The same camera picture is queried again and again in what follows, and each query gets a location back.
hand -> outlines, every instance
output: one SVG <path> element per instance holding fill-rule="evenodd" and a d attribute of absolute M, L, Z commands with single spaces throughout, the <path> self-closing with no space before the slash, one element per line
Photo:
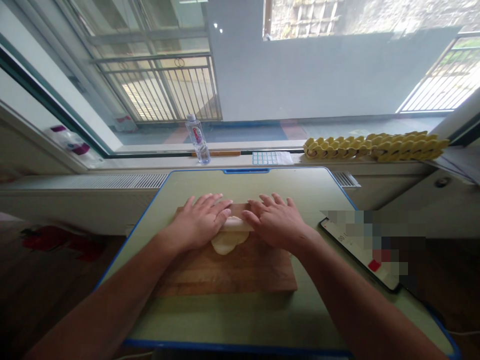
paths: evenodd
<path fill-rule="evenodd" d="M 320 235 L 304 223 L 293 199 L 287 197 L 285 204 L 277 193 L 272 196 L 260 195 L 263 203 L 248 200 L 251 211 L 244 210 L 243 218 L 266 243 L 296 255 Z"/>
<path fill-rule="evenodd" d="M 232 200 L 215 204 L 222 194 L 206 194 L 198 198 L 191 196 L 183 210 L 173 222 L 161 230 L 157 236 L 161 242 L 176 253 L 198 249 L 207 244 L 227 221 L 231 211 L 227 207 Z"/>

pixelated area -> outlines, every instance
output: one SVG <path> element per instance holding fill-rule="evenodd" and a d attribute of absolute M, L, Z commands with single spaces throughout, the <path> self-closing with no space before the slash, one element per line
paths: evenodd
<path fill-rule="evenodd" d="M 321 212 L 371 257 L 373 263 L 366 265 L 370 270 L 375 272 L 381 266 L 415 295 L 424 292 L 418 274 L 422 273 L 422 259 L 426 256 L 426 225 L 417 212 Z"/>

window sill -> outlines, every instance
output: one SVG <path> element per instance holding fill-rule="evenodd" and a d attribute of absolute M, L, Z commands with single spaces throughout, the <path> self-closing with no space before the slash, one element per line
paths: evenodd
<path fill-rule="evenodd" d="M 362 159 L 309 160 L 304 154 L 291 154 L 293 165 L 290 167 L 326 167 L 330 171 L 349 171 L 352 175 L 428 175 L 431 166 L 419 161 L 399 161 L 379 163 L 368 157 Z M 213 170 L 231 168 L 281 168 L 285 165 L 253 165 L 252 155 L 214 156 L 207 165 L 201 165 L 196 157 L 146 157 L 106 159 L 98 169 L 89 170 L 89 174 L 115 173 L 169 173 L 174 170 Z"/>

wooden cutting board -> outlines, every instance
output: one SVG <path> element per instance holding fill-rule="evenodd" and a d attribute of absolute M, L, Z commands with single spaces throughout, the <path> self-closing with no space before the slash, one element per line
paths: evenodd
<path fill-rule="evenodd" d="M 242 211 L 250 205 L 232 204 L 230 209 L 231 216 L 242 219 Z M 297 281 L 290 256 L 255 232 L 227 255 L 217 254 L 209 242 L 179 256 L 160 278 L 153 296 L 293 292 Z"/>

water bottle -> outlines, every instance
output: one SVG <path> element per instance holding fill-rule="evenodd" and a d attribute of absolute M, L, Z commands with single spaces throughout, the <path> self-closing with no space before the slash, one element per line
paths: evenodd
<path fill-rule="evenodd" d="M 73 131 L 68 130 L 65 126 L 52 126 L 49 132 L 50 137 L 62 148 L 74 153 L 87 168 L 98 168 L 104 159 L 84 140 Z"/>
<path fill-rule="evenodd" d="M 195 115 L 188 114 L 186 116 L 186 128 L 190 134 L 190 140 L 196 152 L 196 157 L 202 165 L 210 162 L 210 152 L 207 142 L 202 131 L 202 124 L 197 120 Z"/>

